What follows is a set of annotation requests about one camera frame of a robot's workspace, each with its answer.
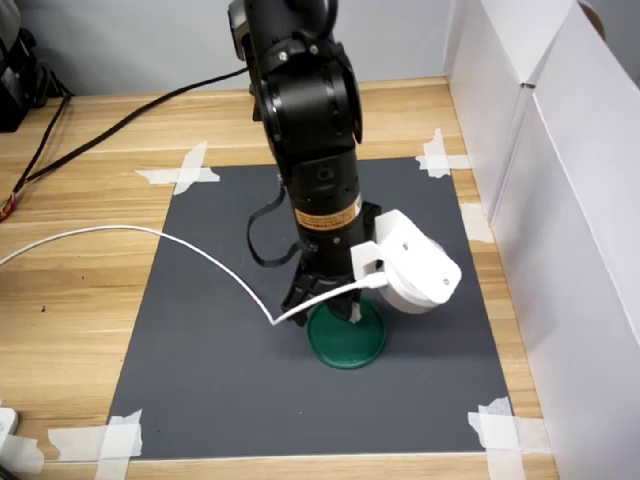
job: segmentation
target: white cardboard box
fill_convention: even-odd
[[[545,55],[571,0],[453,0],[448,76],[489,219]]]
[[[640,91],[573,6],[494,231],[561,478],[640,478]]]

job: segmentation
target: black device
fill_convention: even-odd
[[[37,59],[36,45],[25,28],[10,45],[0,38],[0,132],[16,131],[29,109],[67,92],[49,65]]]
[[[254,121],[262,121],[280,170],[278,199],[249,219],[247,239],[254,259],[275,267],[301,251],[282,309],[353,282],[352,246],[370,240],[380,207],[362,201],[356,141],[362,112],[351,63],[332,31],[337,0],[234,0],[229,22],[236,54],[247,63],[255,97]],[[253,248],[253,222],[289,194],[299,240],[277,260]],[[327,301],[349,320],[355,290]],[[303,312],[293,320],[307,321]]]

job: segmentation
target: black cable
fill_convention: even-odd
[[[1,464],[0,464],[0,478],[2,480],[20,480],[13,473],[11,473],[9,470],[4,468]]]
[[[100,135],[98,135],[93,140],[90,140],[89,142],[85,143],[84,145],[81,145],[80,147],[76,148],[75,150],[67,153],[66,155],[63,155],[61,158],[59,158],[55,162],[51,163],[50,165],[47,165],[46,167],[41,168],[37,172],[29,175],[26,178],[26,180],[24,181],[24,184],[29,183],[29,182],[35,180],[36,178],[39,178],[39,177],[41,177],[43,175],[46,175],[47,173],[50,173],[50,172],[52,172],[54,170],[57,170],[58,168],[60,168],[63,165],[67,164],[68,162],[70,162],[71,160],[73,160],[77,156],[83,154],[87,150],[90,150],[93,147],[95,147],[96,145],[104,142],[107,138],[109,138],[114,133],[116,133],[119,130],[121,130],[123,127],[127,126],[129,123],[131,123],[133,120],[138,118],[140,115],[148,112],[152,108],[157,107],[158,105],[166,102],[167,100],[171,100],[172,98],[177,97],[178,95],[181,95],[181,94],[183,94],[185,92],[188,92],[189,90],[193,90],[194,88],[203,87],[205,85],[211,85],[213,83],[221,82],[222,80],[227,80],[228,78],[237,77],[238,75],[241,75],[241,74],[245,73],[246,71],[247,71],[246,67],[245,68],[241,68],[240,70],[236,70],[235,72],[228,73],[226,75],[221,75],[219,77],[210,78],[208,80],[203,80],[203,81],[197,82],[197,83],[192,83],[191,85],[187,85],[185,87],[178,88],[177,90],[174,90],[174,91],[169,92],[169,93],[167,93],[167,94],[165,94],[165,95],[163,95],[163,96],[161,96],[159,98],[156,98],[155,100],[153,100],[153,101],[143,105],[142,107],[134,110],[129,115],[127,115],[122,120],[120,120],[118,123],[116,123],[113,127],[111,127],[109,130],[101,133]]]
[[[282,257],[276,258],[275,260],[265,260],[258,254],[258,252],[256,252],[256,249],[253,247],[253,243],[251,242],[251,227],[253,226],[253,223],[261,216],[273,212],[280,205],[282,205],[285,195],[286,191],[284,189],[284,185],[282,184],[282,182],[280,182],[280,191],[278,192],[278,196],[276,197],[276,199],[272,202],[267,203],[264,207],[260,207],[249,216],[249,221],[247,223],[247,245],[249,245],[249,252],[251,252],[251,256],[261,267],[275,268],[284,265],[289,260],[291,260],[296,253],[302,250],[302,242],[297,241],[289,247],[287,253],[285,253]]]
[[[14,195],[18,193],[20,190],[22,190],[22,187],[27,181],[27,177],[29,176],[29,173],[31,173],[31,170],[33,169],[33,166],[38,161],[38,158],[40,157],[42,150],[44,150],[44,146],[46,145],[47,140],[49,140],[49,135],[51,135],[51,131],[53,130],[53,127],[58,121],[58,118],[60,118],[60,115],[62,114],[62,111],[64,110],[64,108],[69,104],[70,100],[71,100],[71,95],[65,95],[62,101],[60,102],[60,106],[58,106],[58,110],[56,110],[56,114],[53,116],[53,118],[49,122],[49,125],[47,126],[47,129],[45,130],[44,135],[42,136],[42,140],[40,140],[40,145],[38,145],[38,150],[36,150],[36,153],[33,155],[33,158],[29,162],[29,165],[27,165],[27,168],[25,169],[24,173],[16,183],[16,186],[13,187]]]
[[[333,32],[333,27],[336,25],[336,18],[338,18],[338,0],[329,0],[327,3],[327,18],[318,34],[318,38],[329,38],[331,32]]]

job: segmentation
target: white tape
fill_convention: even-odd
[[[551,453],[544,421],[511,414],[507,397],[468,413],[469,425],[487,450],[491,480],[524,480],[523,453]]]
[[[129,459],[142,454],[142,410],[111,417],[109,425],[49,430],[49,441],[60,451],[58,461],[98,462],[96,479],[126,478]]]
[[[481,204],[463,203],[460,205],[460,211],[462,212],[462,222],[469,240],[478,240],[484,243],[494,242],[493,232],[491,232]]]
[[[35,438],[7,435],[0,451],[0,464],[14,473],[40,473],[44,454],[38,450]]]
[[[416,160],[420,164],[420,170],[427,170],[429,176],[434,178],[451,175],[451,169],[471,168],[467,155],[447,155],[442,130],[439,128],[436,129],[433,140],[424,144],[424,155],[418,155]]]
[[[158,170],[136,170],[152,185],[166,185],[175,183],[174,195],[180,195],[196,182],[219,182],[220,175],[210,168],[202,167],[204,156],[207,153],[207,142],[203,142],[187,153],[181,168],[167,168]]]
[[[95,480],[124,480],[127,478],[129,459],[142,450],[142,410],[128,417],[111,417],[104,442],[100,449],[100,460]]]

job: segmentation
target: wooden table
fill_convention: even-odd
[[[412,157],[441,128],[449,154],[464,154],[446,80],[365,83],[360,159]],[[155,95],[74,98],[51,136],[44,165],[106,130]],[[207,141],[206,166],[273,163],[246,91],[194,92],[147,113],[70,164],[29,185],[0,224],[0,257],[34,240],[103,224],[162,229],[173,185],[134,170],[176,168]],[[0,193],[33,155],[58,101],[0,135]],[[460,202],[479,202],[470,170],[453,171]],[[495,244],[471,241],[515,414],[540,408]],[[37,438],[48,462],[39,478],[93,478],[95,465],[49,462],[50,428],[103,425],[158,238],[100,232],[40,247],[0,270],[0,398]],[[527,478],[557,478],[551,456],[524,456]],[[132,461],[129,478],[488,478],[484,454]]]

